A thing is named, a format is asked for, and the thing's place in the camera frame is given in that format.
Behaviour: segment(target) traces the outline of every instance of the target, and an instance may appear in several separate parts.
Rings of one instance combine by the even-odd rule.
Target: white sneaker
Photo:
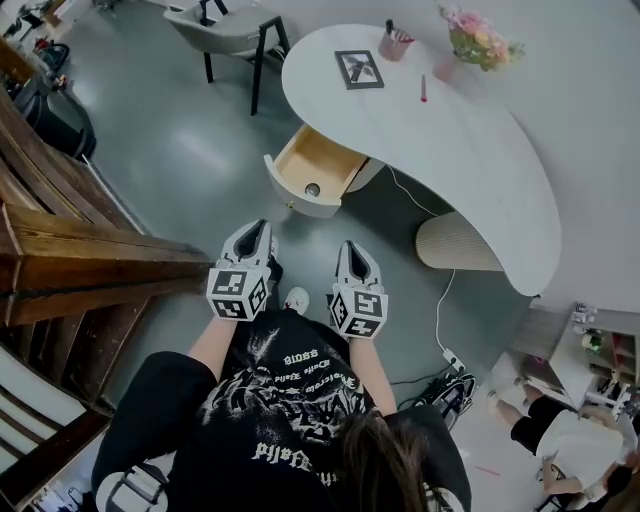
[[[299,315],[304,315],[308,307],[309,294],[307,293],[307,290],[300,288],[299,286],[292,288],[284,301],[284,308],[293,309]]]
[[[498,398],[498,394],[493,389],[489,391],[489,394],[487,395],[487,402],[489,404],[488,407],[490,413],[493,414],[498,410],[499,401],[500,398]]]
[[[527,379],[523,379],[522,377],[516,377],[516,380],[513,381],[513,385],[515,387],[517,387],[518,389],[522,390],[522,392],[524,393],[524,385],[527,384]],[[529,399],[525,398],[522,401],[522,405],[524,405],[525,407],[529,407],[531,404],[529,403]]]
[[[276,260],[278,259],[278,250],[280,249],[280,244],[278,243],[278,239],[271,235],[271,256],[273,256]]]

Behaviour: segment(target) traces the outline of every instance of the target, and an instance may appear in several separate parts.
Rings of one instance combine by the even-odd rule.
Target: white chair
[[[278,52],[282,47],[284,58],[289,53],[289,41],[282,24],[282,18],[259,5],[241,7],[229,12],[222,0],[214,0],[222,14],[219,20],[207,16],[208,0],[184,11],[169,7],[164,17],[187,42],[196,50],[204,53],[207,81],[213,82],[211,54],[228,55],[247,61],[254,61],[253,93],[251,115],[258,111],[260,75],[265,52]]]

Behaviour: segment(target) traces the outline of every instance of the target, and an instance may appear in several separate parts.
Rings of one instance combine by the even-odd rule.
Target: graphic print
[[[302,441],[329,445],[346,416],[366,412],[364,388],[324,342],[304,351],[306,344],[291,340],[289,346],[300,349],[276,356],[273,346],[279,335],[279,328],[252,333],[246,369],[213,390],[201,408],[202,424],[217,414],[238,420],[281,413]]]

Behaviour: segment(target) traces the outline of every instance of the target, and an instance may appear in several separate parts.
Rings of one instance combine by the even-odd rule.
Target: wooden railing
[[[153,298],[201,292],[213,262],[140,233],[89,169],[44,144],[2,90],[0,206],[0,345],[87,408],[0,475],[4,512],[25,508],[104,430],[103,391]]]
[[[211,267],[193,247],[5,204],[0,218],[8,326],[167,293],[197,293]]]

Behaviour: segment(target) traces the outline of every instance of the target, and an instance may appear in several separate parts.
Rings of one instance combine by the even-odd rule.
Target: shelf
[[[589,369],[591,370],[591,373],[597,375],[598,377],[611,379],[611,370],[603,368],[602,366],[597,366],[595,364],[590,364]]]
[[[636,379],[633,378],[631,375],[627,375],[626,373],[621,373],[619,380],[623,384],[630,384],[631,386],[636,385]]]
[[[626,357],[636,357],[635,336],[628,334],[612,333],[613,345],[616,354]]]
[[[613,360],[613,355],[610,356],[606,350],[607,348],[604,347],[602,352],[598,355],[587,353],[589,363],[596,366],[602,366],[603,368],[608,368],[609,370],[615,370],[616,364]]]

